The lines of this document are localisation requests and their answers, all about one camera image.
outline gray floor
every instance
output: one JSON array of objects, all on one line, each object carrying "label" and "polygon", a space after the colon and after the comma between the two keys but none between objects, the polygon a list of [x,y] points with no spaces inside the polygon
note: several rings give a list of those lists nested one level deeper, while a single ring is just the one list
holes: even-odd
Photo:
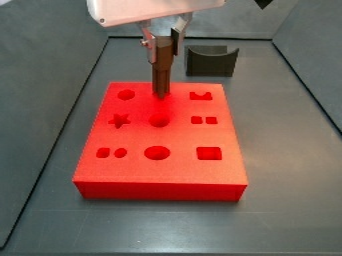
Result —
[{"label": "gray floor", "polygon": [[229,101],[249,186],[237,204],[86,201],[70,183],[109,81],[151,79],[136,39],[110,39],[2,253],[342,252],[342,138],[268,41],[240,53]]}]

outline circular hole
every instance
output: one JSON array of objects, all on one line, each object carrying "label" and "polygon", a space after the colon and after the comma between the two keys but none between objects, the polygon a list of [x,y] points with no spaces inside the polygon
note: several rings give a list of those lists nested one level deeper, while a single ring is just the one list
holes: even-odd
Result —
[{"label": "circular hole", "polygon": [[126,150],[124,148],[117,148],[113,152],[114,157],[122,158],[126,155]]},{"label": "circular hole", "polygon": [[130,100],[134,97],[134,92],[132,90],[122,90],[117,93],[117,98],[120,100]]},{"label": "circular hole", "polygon": [[153,127],[164,127],[169,123],[169,118],[165,114],[155,114],[149,117],[148,122]]},{"label": "circular hole", "polygon": [[145,149],[144,156],[151,160],[164,160],[169,156],[169,150],[163,146],[153,146]]}]

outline red shape sorter block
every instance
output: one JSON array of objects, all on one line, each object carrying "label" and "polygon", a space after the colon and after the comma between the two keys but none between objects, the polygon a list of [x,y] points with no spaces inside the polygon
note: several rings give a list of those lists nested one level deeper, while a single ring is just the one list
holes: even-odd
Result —
[{"label": "red shape sorter block", "polygon": [[84,198],[237,201],[247,186],[220,84],[109,84],[72,179]]}]

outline gray wall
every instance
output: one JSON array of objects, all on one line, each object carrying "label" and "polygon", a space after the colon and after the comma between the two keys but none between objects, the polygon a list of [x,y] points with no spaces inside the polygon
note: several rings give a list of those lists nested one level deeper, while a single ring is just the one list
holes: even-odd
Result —
[{"label": "gray wall", "polygon": [[105,42],[84,0],[0,6],[0,247]]},{"label": "gray wall", "polygon": [[342,1],[300,0],[273,44],[342,130]]},{"label": "gray wall", "polygon": [[[273,0],[261,10],[253,0],[229,0],[217,9],[195,12],[188,37],[271,39],[297,0]],[[169,34],[175,18],[153,20],[152,32]],[[134,24],[106,29],[109,36],[141,36]]]}]

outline small hole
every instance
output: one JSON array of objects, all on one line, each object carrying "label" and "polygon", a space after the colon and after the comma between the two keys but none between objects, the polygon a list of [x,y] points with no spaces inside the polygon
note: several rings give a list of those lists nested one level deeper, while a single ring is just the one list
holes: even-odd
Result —
[{"label": "small hole", "polygon": [[114,157],[122,158],[126,155],[126,150],[124,148],[117,148],[113,152]]},{"label": "small hole", "polygon": [[200,116],[191,116],[191,124],[203,124]]},{"label": "small hole", "polygon": [[144,156],[151,160],[163,160],[169,156],[169,150],[163,146],[153,146],[145,149]]},{"label": "small hole", "polygon": [[215,116],[205,117],[207,124],[217,124],[217,118]]},{"label": "small hole", "polygon": [[134,92],[132,90],[122,90],[117,93],[117,98],[120,100],[130,100],[134,97]]},{"label": "small hole", "polygon": [[128,120],[128,114],[125,115],[117,115],[113,114],[112,120],[108,121],[108,124],[113,124],[114,128],[118,129],[124,124],[129,124],[130,121]]},{"label": "small hole", "polygon": [[195,92],[189,92],[191,100],[212,100],[212,96],[209,92],[205,92],[203,95],[197,95]]},{"label": "small hole", "polygon": [[109,152],[110,152],[109,148],[98,148],[96,152],[96,157],[105,158],[109,156]]},{"label": "small hole", "polygon": [[164,127],[169,123],[169,118],[165,114],[155,114],[149,117],[148,122],[153,127]]},{"label": "small hole", "polygon": [[221,152],[219,147],[197,147],[199,160],[221,160]]}]

